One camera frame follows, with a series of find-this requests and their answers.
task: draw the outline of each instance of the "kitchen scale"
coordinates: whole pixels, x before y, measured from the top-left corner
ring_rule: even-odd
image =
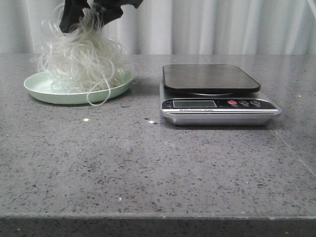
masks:
[[[160,112],[175,125],[265,125],[281,109],[260,87],[233,65],[166,65]]]

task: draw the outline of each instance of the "quartz countertop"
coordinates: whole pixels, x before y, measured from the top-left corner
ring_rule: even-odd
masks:
[[[199,233],[220,222],[212,228],[222,236],[249,222],[262,233],[316,233],[316,56],[125,55],[141,78],[99,107],[31,97],[23,82],[37,73],[32,57],[0,55],[2,233],[37,236],[28,228],[36,222],[54,236],[54,221],[81,219],[99,229],[137,222],[140,232],[169,220],[187,233],[190,221]],[[159,114],[167,64],[236,65],[283,112],[265,126],[171,125]]]

